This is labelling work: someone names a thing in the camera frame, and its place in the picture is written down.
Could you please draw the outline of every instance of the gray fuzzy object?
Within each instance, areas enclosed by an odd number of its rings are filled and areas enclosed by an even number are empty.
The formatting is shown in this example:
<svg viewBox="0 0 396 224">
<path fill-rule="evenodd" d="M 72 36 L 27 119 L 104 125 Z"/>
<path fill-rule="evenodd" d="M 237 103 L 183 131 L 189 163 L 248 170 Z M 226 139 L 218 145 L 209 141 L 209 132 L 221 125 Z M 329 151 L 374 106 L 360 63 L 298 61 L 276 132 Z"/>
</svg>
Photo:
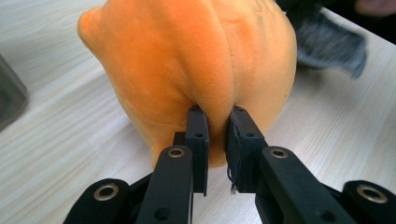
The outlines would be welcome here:
<svg viewBox="0 0 396 224">
<path fill-rule="evenodd" d="M 330 21 L 318 12 L 295 25 L 297 61 L 312 68 L 342 67 L 358 78 L 366 63 L 366 42 L 361 35 Z"/>
</svg>

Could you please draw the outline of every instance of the wooden table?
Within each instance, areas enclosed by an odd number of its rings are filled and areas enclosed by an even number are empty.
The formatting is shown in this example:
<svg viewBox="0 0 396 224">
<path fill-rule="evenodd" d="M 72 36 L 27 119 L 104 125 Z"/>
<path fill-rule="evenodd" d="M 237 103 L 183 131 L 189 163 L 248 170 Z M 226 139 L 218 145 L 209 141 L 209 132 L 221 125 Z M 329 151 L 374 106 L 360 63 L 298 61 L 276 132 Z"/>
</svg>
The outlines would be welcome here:
<svg viewBox="0 0 396 224">
<path fill-rule="evenodd" d="M 90 184 L 132 184 L 152 171 L 148 147 L 77 36 L 78 16 L 104 2 L 0 2 L 0 53 L 29 92 L 22 116 L 0 133 L 0 223 L 62 223 Z M 299 69 L 267 142 L 292 149 L 333 188 L 365 179 L 396 192 L 396 48 L 336 19 L 366 36 L 364 74 Z M 206 198 L 194 196 L 194 223 L 261 223 L 254 195 L 231 195 L 225 167 L 210 170 L 208 186 Z"/>
</svg>

